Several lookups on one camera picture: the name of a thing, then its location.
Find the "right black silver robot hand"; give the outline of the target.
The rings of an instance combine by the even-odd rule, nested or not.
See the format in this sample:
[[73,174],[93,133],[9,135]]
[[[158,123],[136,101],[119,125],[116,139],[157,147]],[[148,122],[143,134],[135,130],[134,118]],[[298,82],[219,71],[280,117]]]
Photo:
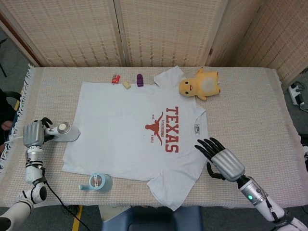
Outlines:
[[235,182],[244,175],[244,165],[218,140],[210,137],[198,139],[197,142],[199,144],[195,145],[195,148],[208,160],[206,168],[210,177]]

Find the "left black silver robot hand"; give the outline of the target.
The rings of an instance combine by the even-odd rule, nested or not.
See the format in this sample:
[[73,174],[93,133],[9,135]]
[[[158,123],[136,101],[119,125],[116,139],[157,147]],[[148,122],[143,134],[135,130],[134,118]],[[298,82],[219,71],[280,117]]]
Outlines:
[[45,129],[50,128],[52,121],[44,117],[41,120],[35,120],[24,126],[24,146],[29,148],[31,146],[42,146],[45,142],[50,141],[53,136],[46,135]]

